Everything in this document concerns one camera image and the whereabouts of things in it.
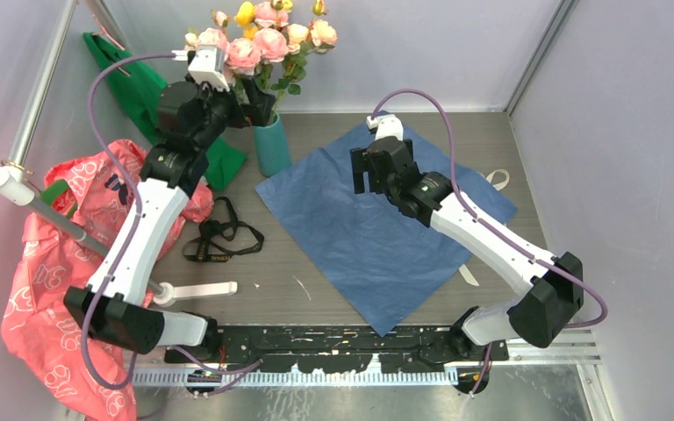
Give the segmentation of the teal ceramic vase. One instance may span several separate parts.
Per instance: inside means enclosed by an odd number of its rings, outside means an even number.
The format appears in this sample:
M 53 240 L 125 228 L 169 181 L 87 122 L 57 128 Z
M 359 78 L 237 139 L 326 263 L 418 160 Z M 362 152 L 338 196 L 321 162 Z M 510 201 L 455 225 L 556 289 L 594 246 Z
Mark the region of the teal ceramic vase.
M 290 146 L 279 114 L 270 125 L 254 126 L 255 152 L 261 174 L 276 175 L 292 164 Z

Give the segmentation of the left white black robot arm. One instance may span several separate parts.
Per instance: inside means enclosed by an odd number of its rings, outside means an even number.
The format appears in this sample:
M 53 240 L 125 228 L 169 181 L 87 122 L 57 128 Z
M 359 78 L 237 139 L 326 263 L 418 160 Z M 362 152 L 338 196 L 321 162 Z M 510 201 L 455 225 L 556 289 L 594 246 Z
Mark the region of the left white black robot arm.
M 71 287 L 64 296 L 84 339 L 139 354 L 157 346 L 182 346 L 201 362 L 218 356 L 221 337 L 214 318 L 153 310 L 143 302 L 169 231 L 208 167 L 207 150 L 228 128 L 270 121 L 275 96 L 251 78 L 241 83 L 244 100 L 230 88 L 191 79 L 161 92 L 156 111 L 159 141 L 147 154 L 140 181 L 130 187 L 133 210 L 86 287 Z

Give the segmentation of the blue paper bouquet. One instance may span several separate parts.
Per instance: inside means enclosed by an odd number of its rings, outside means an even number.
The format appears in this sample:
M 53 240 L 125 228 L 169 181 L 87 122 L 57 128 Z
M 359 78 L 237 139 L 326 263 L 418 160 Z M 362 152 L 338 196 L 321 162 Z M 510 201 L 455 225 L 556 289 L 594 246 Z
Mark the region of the blue paper bouquet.
M 349 150 L 370 137 L 359 116 L 292 114 L 294 164 L 256 187 L 266 240 L 262 286 L 286 294 L 289 324 L 450 324 L 511 289 L 454 241 L 403 217 L 383 196 L 357 195 Z

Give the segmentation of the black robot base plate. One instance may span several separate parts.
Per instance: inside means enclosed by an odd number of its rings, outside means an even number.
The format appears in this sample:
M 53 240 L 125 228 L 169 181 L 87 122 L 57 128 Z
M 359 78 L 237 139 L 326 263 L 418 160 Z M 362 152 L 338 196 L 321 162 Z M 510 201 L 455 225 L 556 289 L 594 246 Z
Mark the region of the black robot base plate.
M 236 368 L 259 361 L 263 373 L 358 374 L 377 359 L 382 374 L 440 372 L 447 364 L 477 363 L 484 349 L 443 325 L 401 325 L 380 336 L 367 325 L 229 325 L 216 351 L 194 351 L 203 363 Z

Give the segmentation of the yellow rose stem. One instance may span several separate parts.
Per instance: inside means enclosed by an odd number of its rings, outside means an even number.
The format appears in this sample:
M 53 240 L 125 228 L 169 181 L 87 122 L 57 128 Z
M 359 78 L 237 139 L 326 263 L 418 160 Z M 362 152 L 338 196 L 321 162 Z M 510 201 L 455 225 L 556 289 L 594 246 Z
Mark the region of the yellow rose stem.
M 235 23 L 242 28 L 243 37 L 253 39 L 261 29 L 281 30 L 289 24 L 293 3 L 290 0 L 244 2 L 234 15 Z

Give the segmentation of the pink flower stem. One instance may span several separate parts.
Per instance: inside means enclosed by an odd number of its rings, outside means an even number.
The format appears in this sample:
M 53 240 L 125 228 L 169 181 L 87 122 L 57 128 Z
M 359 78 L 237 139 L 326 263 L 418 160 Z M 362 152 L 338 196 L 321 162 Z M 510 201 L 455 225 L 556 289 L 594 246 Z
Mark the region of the pink flower stem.
M 248 25 L 244 28 L 242 36 L 229 40 L 226 35 L 228 16 L 223 11 L 212 13 L 216 28 L 207 28 L 202 31 L 193 44 L 195 50 L 204 47 L 216 47 L 226 53 L 226 64 L 223 75 L 230 88 L 234 88 L 238 79 L 244 76 L 253 76 L 262 55 L 254 43 L 254 37 L 259 28 L 256 25 Z
M 262 87 L 267 88 L 274 66 L 282 63 L 289 52 L 283 35 L 284 28 L 289 24 L 289 14 L 282 1 L 263 1 L 255 6 L 255 23 L 258 31 L 254 35 L 254 43 L 262 61 L 260 77 Z

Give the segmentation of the yellow cream flower stem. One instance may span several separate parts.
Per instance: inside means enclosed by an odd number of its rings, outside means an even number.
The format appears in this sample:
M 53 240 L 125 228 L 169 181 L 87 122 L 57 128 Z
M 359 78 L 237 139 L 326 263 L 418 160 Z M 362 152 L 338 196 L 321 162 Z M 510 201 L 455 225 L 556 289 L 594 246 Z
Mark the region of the yellow cream flower stem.
M 285 37 L 288 47 L 288 53 L 280 62 L 280 75 L 270 86 L 276 95 L 278 107 L 286 96 L 301 94 L 301 83 L 306 77 L 307 57 L 311 54 L 327 54 L 335 48 L 338 36 L 334 27 L 326 20 L 329 10 L 324 1 L 312 2 L 312 19 L 306 25 L 285 21 L 292 11 L 292 1 L 271 1 L 270 5 L 276 11 L 274 28 Z

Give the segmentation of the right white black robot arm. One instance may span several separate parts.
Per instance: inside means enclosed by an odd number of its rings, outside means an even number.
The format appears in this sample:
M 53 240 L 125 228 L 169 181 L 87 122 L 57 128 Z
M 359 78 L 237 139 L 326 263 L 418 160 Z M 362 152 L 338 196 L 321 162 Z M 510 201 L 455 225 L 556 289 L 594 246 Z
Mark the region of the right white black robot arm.
M 582 263 L 535 246 L 499 223 L 445 175 L 422 172 L 412 142 L 378 139 L 350 151 L 354 191 L 383 194 L 408 218 L 451 238 L 492 268 L 516 297 L 468 310 L 452 327 L 452 347 L 474 360 L 491 342 L 524 339 L 548 347 L 584 301 Z

